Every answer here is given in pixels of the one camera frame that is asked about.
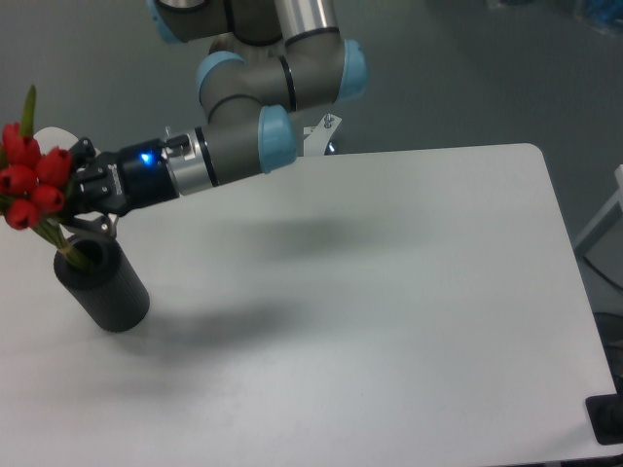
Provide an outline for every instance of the silver metal ring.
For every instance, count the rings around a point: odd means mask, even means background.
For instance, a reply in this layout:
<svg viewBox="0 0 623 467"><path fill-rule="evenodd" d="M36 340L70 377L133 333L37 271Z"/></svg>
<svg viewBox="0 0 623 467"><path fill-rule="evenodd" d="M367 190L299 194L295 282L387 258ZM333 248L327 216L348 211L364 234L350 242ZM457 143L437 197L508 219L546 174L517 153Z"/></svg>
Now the silver metal ring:
<svg viewBox="0 0 623 467"><path fill-rule="evenodd" d="M276 0L283 40L304 32L337 27L332 0Z"/></svg>
<svg viewBox="0 0 623 467"><path fill-rule="evenodd" d="M205 0L158 0L163 5L166 5L175 10L186 10L189 8L196 8L205 3Z"/></svg>

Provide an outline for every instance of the black cable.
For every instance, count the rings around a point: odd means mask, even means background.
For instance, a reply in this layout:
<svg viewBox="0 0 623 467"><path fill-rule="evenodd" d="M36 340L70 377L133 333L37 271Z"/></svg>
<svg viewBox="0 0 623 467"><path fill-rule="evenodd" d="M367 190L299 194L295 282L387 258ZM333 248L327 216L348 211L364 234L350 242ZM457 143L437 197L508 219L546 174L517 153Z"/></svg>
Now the black cable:
<svg viewBox="0 0 623 467"><path fill-rule="evenodd" d="M607 282L610 287L612 287L614 290L618 291L618 292L623 292L623 285L620 285L618 283L616 283L614 280L610 279L607 275L605 275L603 272L601 272L601 270L599 268L597 268L597 266L595 266L593 263L591 263L591 260L589 260L586 256L582 257L582 261L584 262L584 264L586 266L588 266L596 275L598 275L599 277L601 277L605 282Z"/></svg>

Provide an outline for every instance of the green leaf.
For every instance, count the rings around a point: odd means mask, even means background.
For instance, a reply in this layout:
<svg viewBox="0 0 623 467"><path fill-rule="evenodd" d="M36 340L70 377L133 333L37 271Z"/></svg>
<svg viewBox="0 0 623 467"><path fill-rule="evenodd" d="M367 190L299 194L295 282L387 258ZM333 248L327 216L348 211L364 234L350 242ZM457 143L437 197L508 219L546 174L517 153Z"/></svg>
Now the green leaf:
<svg viewBox="0 0 623 467"><path fill-rule="evenodd" d="M37 102L37 90L34 85L30 86L26 101L23 104L23 113L21 114L21 125L19 126L19 134L21 136L32 136L35 123L35 103Z"/></svg>
<svg viewBox="0 0 623 467"><path fill-rule="evenodd" d="M7 152L3 146L0 146L0 170L9 166L9 160L7 159Z"/></svg>
<svg viewBox="0 0 623 467"><path fill-rule="evenodd" d="M69 180L65 186L65 199L71 199L76 193L76 183L73 180Z"/></svg>

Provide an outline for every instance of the flower stem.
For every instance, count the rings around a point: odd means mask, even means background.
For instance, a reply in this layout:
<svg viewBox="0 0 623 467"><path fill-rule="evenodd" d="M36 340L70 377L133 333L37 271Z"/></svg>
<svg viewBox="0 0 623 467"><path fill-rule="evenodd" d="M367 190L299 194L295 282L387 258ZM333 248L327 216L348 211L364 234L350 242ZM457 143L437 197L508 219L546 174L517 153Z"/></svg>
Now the flower stem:
<svg viewBox="0 0 623 467"><path fill-rule="evenodd" d="M59 226L53 226L47 220L41 221L34 226L32 230L56 247L56 249L65 257L67 263L75 269L89 274L94 269L92 260L78 248L73 246L63 236Z"/></svg>

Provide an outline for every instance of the metal bracket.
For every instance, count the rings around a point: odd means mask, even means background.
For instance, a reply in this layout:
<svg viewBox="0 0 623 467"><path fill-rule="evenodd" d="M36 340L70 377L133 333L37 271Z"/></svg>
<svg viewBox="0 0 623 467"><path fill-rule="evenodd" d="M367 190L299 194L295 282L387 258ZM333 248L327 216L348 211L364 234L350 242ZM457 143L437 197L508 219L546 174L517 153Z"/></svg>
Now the metal bracket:
<svg viewBox="0 0 623 467"><path fill-rule="evenodd" d="M117 237L118 222L119 216L108 214L107 216L101 215L91 221L73 218L63 223L63 227L83 238L112 241Z"/></svg>
<svg viewBox="0 0 623 467"><path fill-rule="evenodd" d="M303 142L303 156L325 156L335 154L335 146L331 138L342 123L336 115L327 114L317 126L304 128L303 135L307 136Z"/></svg>
<svg viewBox="0 0 623 467"><path fill-rule="evenodd" d="M573 240L576 258L582 258L623 217L623 165L614 172L619 189Z"/></svg>

